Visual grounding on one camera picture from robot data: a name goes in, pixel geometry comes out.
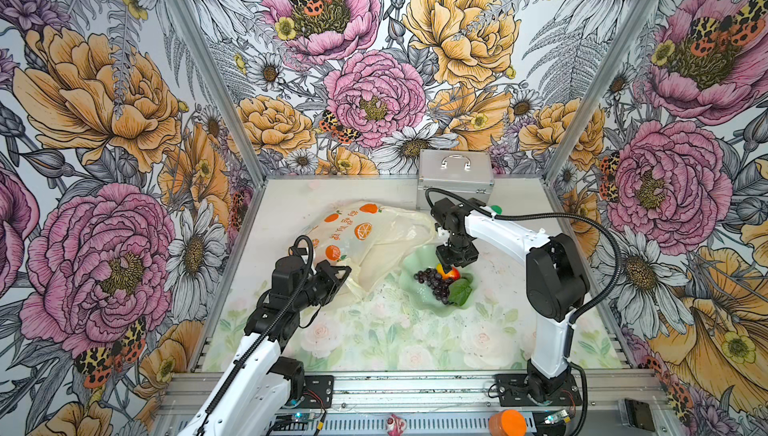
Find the cream translucent plastic bag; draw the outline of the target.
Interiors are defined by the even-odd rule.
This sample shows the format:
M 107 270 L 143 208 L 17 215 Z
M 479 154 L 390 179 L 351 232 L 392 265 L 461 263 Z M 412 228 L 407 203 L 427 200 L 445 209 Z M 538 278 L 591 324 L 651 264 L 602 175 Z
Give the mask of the cream translucent plastic bag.
M 351 268 L 333 301 L 340 306 L 365 299 L 405 256 L 435 239 L 436 230 L 424 213 L 357 201 L 321 215 L 306 235 L 315 262 Z

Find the light green wavy plate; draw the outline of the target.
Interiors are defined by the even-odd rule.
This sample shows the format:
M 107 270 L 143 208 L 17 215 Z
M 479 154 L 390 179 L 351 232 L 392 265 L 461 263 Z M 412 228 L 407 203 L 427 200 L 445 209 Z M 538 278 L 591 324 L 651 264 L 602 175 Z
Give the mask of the light green wavy plate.
M 461 273 L 471 274 L 474 279 L 474 292 L 463 307 L 443 306 L 434 300 L 429 301 L 428 292 L 424 289 L 419 289 L 418 284 L 415 283 L 412 279 L 414 273 L 423 269 L 436 267 L 438 264 L 440 263 L 436 256 L 435 245 L 424 245 L 417 248 L 411 254 L 406 256 L 400 265 L 399 276 L 397 279 L 400 288 L 406 292 L 410 303 L 416 309 L 432 311 L 437 316 L 447 316 L 452 312 L 468 309 L 473 298 L 473 293 L 478 287 L 478 283 L 475 281 L 474 274 L 469 270 L 458 269 Z

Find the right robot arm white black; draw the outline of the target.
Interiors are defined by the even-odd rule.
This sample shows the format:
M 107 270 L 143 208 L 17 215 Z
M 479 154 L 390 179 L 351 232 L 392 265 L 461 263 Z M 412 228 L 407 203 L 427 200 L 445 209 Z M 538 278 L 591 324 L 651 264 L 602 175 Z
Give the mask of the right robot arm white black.
M 525 295 L 536 313 L 534 349 L 521 388 L 532 402 L 544 405 L 573 385 L 570 365 L 574 315 L 590 291 L 587 271 L 576 243 L 561 233 L 536 232 L 521 223 L 549 219 L 553 213 L 504 216 L 477 200 L 442 198 L 429 204 L 436 225 L 448 233 L 436 255 L 443 266 L 463 268 L 478 260 L 476 240 L 517 260 L 525 270 Z

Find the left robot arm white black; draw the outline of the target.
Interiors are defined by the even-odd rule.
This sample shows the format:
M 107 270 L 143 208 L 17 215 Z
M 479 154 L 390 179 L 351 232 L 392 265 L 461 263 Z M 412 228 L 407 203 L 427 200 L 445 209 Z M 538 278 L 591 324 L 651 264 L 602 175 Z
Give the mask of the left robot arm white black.
M 301 313 L 330 303 L 351 273 L 298 255 L 275 263 L 272 286 L 249 316 L 244 336 L 214 390 L 182 435 L 263 435 L 276 413 L 302 397 L 304 366 L 282 355 Z

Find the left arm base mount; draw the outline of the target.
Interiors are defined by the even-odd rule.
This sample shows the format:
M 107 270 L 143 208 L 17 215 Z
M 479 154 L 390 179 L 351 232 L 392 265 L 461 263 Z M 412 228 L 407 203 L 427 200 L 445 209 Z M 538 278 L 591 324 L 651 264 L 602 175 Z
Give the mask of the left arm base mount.
M 334 397 L 335 377 L 330 374 L 306 375 L 301 399 L 296 407 L 302 410 L 329 409 Z

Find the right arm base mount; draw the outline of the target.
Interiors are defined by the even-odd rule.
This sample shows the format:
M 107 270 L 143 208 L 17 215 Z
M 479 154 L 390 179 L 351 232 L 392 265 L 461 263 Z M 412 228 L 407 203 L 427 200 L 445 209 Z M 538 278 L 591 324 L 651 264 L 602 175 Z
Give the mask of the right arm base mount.
M 496 374 L 492 392 L 502 407 L 574 407 L 582 403 L 580 389 L 569 372 L 557 378 L 522 373 Z

